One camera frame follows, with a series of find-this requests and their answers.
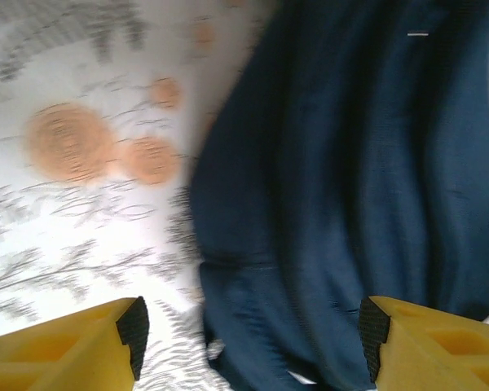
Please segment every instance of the yellow plastic part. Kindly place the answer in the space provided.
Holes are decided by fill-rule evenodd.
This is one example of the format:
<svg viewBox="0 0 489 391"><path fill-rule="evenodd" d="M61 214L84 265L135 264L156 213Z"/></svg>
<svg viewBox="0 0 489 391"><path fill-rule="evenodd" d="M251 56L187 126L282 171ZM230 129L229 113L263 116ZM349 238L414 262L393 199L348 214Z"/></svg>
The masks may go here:
<svg viewBox="0 0 489 391"><path fill-rule="evenodd" d="M132 390L130 347L122 344L117 321L135 300L0 336L0 391Z"/></svg>
<svg viewBox="0 0 489 391"><path fill-rule="evenodd" d="M489 391L489 325L386 297L379 391Z"/></svg>

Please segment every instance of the black rubber pad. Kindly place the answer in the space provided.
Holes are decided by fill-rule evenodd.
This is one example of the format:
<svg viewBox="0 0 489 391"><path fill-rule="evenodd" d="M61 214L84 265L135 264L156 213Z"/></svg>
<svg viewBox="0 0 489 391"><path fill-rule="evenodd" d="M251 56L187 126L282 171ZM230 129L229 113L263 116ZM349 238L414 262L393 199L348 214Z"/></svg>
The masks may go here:
<svg viewBox="0 0 489 391"><path fill-rule="evenodd" d="M147 349L148 311L145 300L138 297L116 322L121 343L130 348L130 367L135 380L141 376L145 350Z"/></svg>
<svg viewBox="0 0 489 391"><path fill-rule="evenodd" d="M364 299L360 305L359 333L368 362L371 381L375 383L381 370L381 345L388 341L391 318L371 299Z"/></svg>

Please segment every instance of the dark blue cloth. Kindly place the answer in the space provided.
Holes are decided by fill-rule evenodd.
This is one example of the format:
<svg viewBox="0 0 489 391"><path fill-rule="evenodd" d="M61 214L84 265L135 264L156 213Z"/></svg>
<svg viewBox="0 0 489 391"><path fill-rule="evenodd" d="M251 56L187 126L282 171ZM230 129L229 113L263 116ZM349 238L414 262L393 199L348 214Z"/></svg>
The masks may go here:
<svg viewBox="0 0 489 391"><path fill-rule="evenodd" d="M367 296L489 314L488 59L489 0L284 2L192 179L234 389L373 388Z"/></svg>

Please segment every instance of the white fabric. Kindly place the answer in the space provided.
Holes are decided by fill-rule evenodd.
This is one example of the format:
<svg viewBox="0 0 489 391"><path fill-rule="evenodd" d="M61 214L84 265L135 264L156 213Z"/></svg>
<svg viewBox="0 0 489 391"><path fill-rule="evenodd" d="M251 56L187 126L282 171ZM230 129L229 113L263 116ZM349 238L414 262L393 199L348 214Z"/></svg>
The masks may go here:
<svg viewBox="0 0 489 391"><path fill-rule="evenodd" d="M118 8L108 8L113 4ZM0 335L141 295L152 327L137 389L227 387L205 364L199 259L184 187L205 128L272 6L267 0L0 0L0 71L15 77L0 81ZM197 36L200 22L209 25L209 39L213 32L212 44ZM128 34L142 26L144 39L136 42L142 48L134 50ZM175 78L183 91L176 111L148 102L148 87L163 77ZM25 123L65 102L100 112L119 139L167 137L183 156L179 175L160 187L123 175L92 187L51 182L29 165Z"/></svg>

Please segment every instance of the orange circle pattern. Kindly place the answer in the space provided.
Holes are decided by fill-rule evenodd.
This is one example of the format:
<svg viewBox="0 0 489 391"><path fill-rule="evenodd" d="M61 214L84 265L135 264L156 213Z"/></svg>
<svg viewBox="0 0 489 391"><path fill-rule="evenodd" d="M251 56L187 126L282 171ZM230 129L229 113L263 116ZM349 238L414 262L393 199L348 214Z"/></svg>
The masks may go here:
<svg viewBox="0 0 489 391"><path fill-rule="evenodd" d="M155 104L167 110L178 108L183 101L181 87L172 77L154 81L151 88L151 96Z"/></svg>
<svg viewBox="0 0 489 391"><path fill-rule="evenodd" d="M208 52L215 41L214 25L208 19L198 20L194 23L194 39L200 51Z"/></svg>
<svg viewBox="0 0 489 391"><path fill-rule="evenodd" d="M46 108L28 123L33 165L61 182L90 182L106 174L113 137L95 112L73 103Z"/></svg>
<svg viewBox="0 0 489 391"><path fill-rule="evenodd" d="M178 171L174 146L163 138L144 137L128 141L121 160L129 173L146 185L168 182Z"/></svg>

